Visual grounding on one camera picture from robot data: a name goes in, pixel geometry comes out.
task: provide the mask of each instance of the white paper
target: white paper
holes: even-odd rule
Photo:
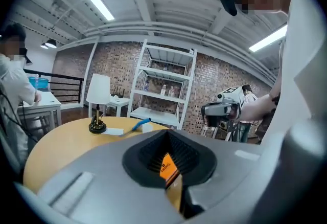
[[[102,134],[109,134],[109,135],[121,135],[124,134],[123,128],[107,128],[105,132]]]
[[[153,126],[149,123],[145,123],[142,125],[142,133],[147,133],[153,131]]]

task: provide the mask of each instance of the orange label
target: orange label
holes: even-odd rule
[[[167,153],[162,160],[160,177],[163,177],[166,180],[166,185],[169,186],[171,180],[179,174],[175,163],[173,162],[170,155]]]

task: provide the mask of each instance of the white lab coat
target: white lab coat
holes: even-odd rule
[[[286,132],[293,124],[326,112],[326,34],[325,16],[316,0],[291,0],[281,97],[263,145],[273,141],[275,133]]]
[[[249,94],[244,96],[244,103],[251,103],[257,99],[258,99],[258,97],[254,93],[249,92]],[[252,120],[252,121],[241,120],[240,122],[247,123],[247,124],[253,124],[255,121],[254,120]]]
[[[36,89],[30,84],[19,62],[10,61],[3,54],[0,54],[0,89],[8,97],[13,108],[12,110],[4,96],[0,96],[1,116],[7,135],[6,141],[23,168],[28,156],[28,136],[8,117],[21,124],[17,114],[18,105],[20,101],[32,105]]]

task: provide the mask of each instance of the round wooden table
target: round wooden table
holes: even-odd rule
[[[133,118],[103,117],[108,128],[123,128],[124,132],[140,121]],[[91,118],[63,124],[46,134],[33,148],[24,169],[24,185],[36,193],[43,184],[64,166],[87,151],[111,142],[120,141],[142,133],[142,127],[125,137],[93,134],[88,125]],[[150,122],[153,130],[167,129]]]

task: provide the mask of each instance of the hand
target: hand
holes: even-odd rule
[[[36,91],[34,102],[39,102],[41,99],[42,99],[41,93],[39,91]]]
[[[234,120],[235,123],[238,121],[238,116],[239,116],[239,110],[238,110],[238,105],[233,105],[231,106],[231,111],[230,113],[226,116],[229,120]]]

